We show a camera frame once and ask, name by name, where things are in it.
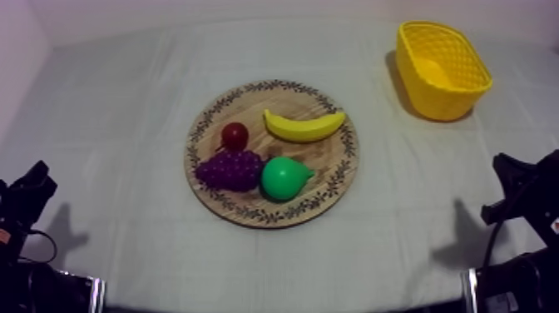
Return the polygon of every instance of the wooden plate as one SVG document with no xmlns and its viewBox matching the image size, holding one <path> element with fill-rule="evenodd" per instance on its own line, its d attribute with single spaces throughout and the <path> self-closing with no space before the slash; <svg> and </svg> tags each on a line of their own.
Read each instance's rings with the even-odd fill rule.
<svg viewBox="0 0 559 313">
<path fill-rule="evenodd" d="M 186 179 L 200 201 L 227 221 L 256 228 L 298 225 L 324 213 L 348 189 L 359 163 L 357 134 L 354 124 L 346 117 L 335 134 L 320 142 L 284 142 L 266 131 L 265 108 L 295 120 L 309 120 L 341 110 L 317 89 L 297 82 L 252 82 L 231 89 L 195 119 L 185 149 Z M 247 126 L 250 134 L 247 149 L 263 159 L 292 157 L 314 170 L 314 176 L 296 198 L 273 203 L 265 200 L 258 189 L 246 193 L 209 190 L 195 178 L 194 170 L 215 154 L 220 146 L 221 129 L 230 122 Z"/>
</svg>

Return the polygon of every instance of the gray tablecloth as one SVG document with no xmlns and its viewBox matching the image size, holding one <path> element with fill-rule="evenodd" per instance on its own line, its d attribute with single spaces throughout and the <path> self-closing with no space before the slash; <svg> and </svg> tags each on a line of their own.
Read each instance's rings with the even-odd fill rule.
<svg viewBox="0 0 559 313">
<path fill-rule="evenodd" d="M 36 227 L 58 242 L 54 266 L 107 279 L 112 304 L 359 312 L 459 297 L 458 272 L 480 264 L 488 238 L 480 207 L 502 197 L 492 156 L 538 161 L 557 147 L 559 57 L 469 33 L 494 87 L 460 122 L 427 122 L 398 96 L 397 27 L 247 20 L 58 48 L 0 147 L 0 177 L 47 162 L 59 188 Z M 271 78 L 316 87 L 343 106 L 361 161 L 323 216 L 258 231 L 207 211 L 182 160 L 204 106 Z M 502 261 L 541 246 L 525 221 L 512 221 L 495 254 Z M 26 253 L 48 249 L 30 239 Z"/>
</svg>

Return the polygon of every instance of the plastic basket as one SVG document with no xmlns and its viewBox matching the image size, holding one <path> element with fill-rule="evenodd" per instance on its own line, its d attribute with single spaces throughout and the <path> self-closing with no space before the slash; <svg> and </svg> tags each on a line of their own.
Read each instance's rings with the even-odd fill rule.
<svg viewBox="0 0 559 313">
<path fill-rule="evenodd" d="M 492 85 L 464 35 L 435 22 L 400 25 L 396 64 L 413 107 L 434 120 L 462 117 Z"/>
</svg>

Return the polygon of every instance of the toy banana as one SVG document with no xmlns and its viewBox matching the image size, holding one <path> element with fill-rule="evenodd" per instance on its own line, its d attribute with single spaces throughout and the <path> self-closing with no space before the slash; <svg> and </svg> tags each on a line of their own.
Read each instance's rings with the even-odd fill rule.
<svg viewBox="0 0 559 313">
<path fill-rule="evenodd" d="M 289 142 L 315 142 L 324 139 L 342 125 L 345 113 L 336 112 L 308 121 L 293 121 L 264 110 L 266 127 L 277 137 Z"/>
</svg>

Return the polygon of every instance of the purple grapes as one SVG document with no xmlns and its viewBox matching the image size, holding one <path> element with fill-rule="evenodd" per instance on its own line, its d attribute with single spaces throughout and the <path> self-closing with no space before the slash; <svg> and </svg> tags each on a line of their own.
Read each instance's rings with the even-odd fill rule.
<svg viewBox="0 0 559 313">
<path fill-rule="evenodd" d="M 195 170 L 196 178 L 211 189 L 249 191 L 260 184 L 264 162 L 252 151 L 222 151 L 202 162 Z"/>
</svg>

